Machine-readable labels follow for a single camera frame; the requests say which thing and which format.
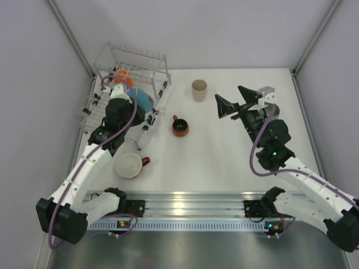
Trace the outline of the orange mug black handle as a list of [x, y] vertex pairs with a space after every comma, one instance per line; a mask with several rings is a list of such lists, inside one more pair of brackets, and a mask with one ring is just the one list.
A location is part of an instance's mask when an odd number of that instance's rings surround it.
[[128, 72], [125, 69], [116, 70], [113, 81], [115, 84], [121, 84], [125, 82], [128, 87], [134, 86], [133, 80], [129, 77]]

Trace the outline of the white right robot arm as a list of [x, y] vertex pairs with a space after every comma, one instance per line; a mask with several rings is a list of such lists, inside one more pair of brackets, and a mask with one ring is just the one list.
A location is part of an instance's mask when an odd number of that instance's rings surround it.
[[302, 192], [300, 198], [273, 187], [260, 203], [268, 216], [283, 214], [299, 219], [326, 234], [345, 252], [358, 250], [358, 198], [332, 185], [304, 164], [286, 144], [289, 128], [280, 119], [275, 90], [239, 86], [244, 104], [232, 103], [215, 94], [218, 117], [240, 120], [252, 141], [249, 167], [258, 177], [279, 177]]

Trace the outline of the blue mug white interior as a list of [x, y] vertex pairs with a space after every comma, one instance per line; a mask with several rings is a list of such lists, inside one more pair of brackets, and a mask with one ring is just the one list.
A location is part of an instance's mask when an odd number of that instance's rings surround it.
[[153, 98], [142, 89], [133, 87], [132, 89], [127, 90], [127, 95], [131, 98], [135, 96], [138, 106], [146, 113], [150, 112], [154, 107]]

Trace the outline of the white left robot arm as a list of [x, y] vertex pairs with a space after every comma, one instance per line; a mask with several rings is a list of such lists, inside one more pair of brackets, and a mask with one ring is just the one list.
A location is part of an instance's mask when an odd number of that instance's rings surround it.
[[137, 102], [137, 89], [121, 83], [106, 91], [109, 101], [105, 116], [91, 133], [82, 157], [59, 188], [36, 204], [40, 227], [47, 233], [51, 249], [56, 248], [53, 237], [77, 244], [88, 226], [108, 214], [123, 213], [127, 206], [125, 192], [117, 188], [107, 188], [96, 198], [84, 201], [101, 169], [124, 143], [128, 130], [145, 120], [145, 111]]

